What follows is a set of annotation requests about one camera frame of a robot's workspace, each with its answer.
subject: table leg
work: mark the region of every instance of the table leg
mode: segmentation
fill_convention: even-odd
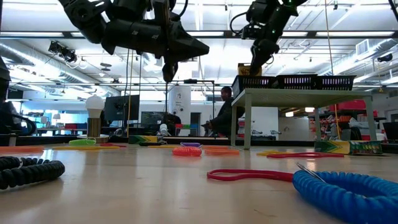
[[[244,115],[244,146],[243,149],[250,149],[251,141],[251,94],[245,94],[245,115]]]
[[[315,131],[317,133],[317,141],[321,141],[321,124],[319,122],[319,108],[315,108]]]
[[[369,132],[371,135],[371,140],[376,141],[376,126],[374,125],[374,117],[373,117],[373,106],[372,106],[372,97],[367,96],[364,98],[366,103],[366,114],[368,116],[368,124],[369,124]]]
[[[231,145],[235,146],[236,142],[236,108],[237,106],[232,106],[232,123],[231,123]]]

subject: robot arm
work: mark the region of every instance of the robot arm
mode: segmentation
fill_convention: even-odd
[[[283,34],[283,29],[291,16],[298,16],[297,6],[307,0],[255,0],[246,13],[248,25],[239,32],[232,31],[240,35],[242,39],[255,40],[252,47],[252,60],[250,75],[258,73],[272,56],[279,51],[276,44],[279,37]]]
[[[88,41],[113,54],[116,46],[164,57],[163,78],[171,82],[178,62],[208,54],[209,46],[190,36],[180,16],[170,10],[175,0],[59,0],[72,24]],[[143,19],[154,10],[155,19]],[[106,22],[101,13],[109,18]]]

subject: black coiled cable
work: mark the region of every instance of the black coiled cable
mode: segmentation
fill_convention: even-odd
[[[64,172],[65,166],[60,161],[0,157],[0,189],[56,179]]]

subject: black basket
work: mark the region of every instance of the black basket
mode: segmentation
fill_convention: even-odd
[[[277,81],[272,85],[273,88],[286,90],[314,90],[315,78],[313,75],[278,75]]]
[[[349,90],[353,89],[356,75],[333,75],[316,77],[317,90]]]
[[[271,88],[275,77],[250,77],[237,75],[232,84],[234,97],[237,97],[245,88]]]

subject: coiled cord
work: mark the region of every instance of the coiled cord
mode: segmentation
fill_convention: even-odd
[[[0,189],[56,179],[64,172],[65,166],[60,161],[0,157]]]
[[[297,171],[293,185],[302,197],[349,223],[396,223],[398,184],[378,177],[316,172],[326,183]]]

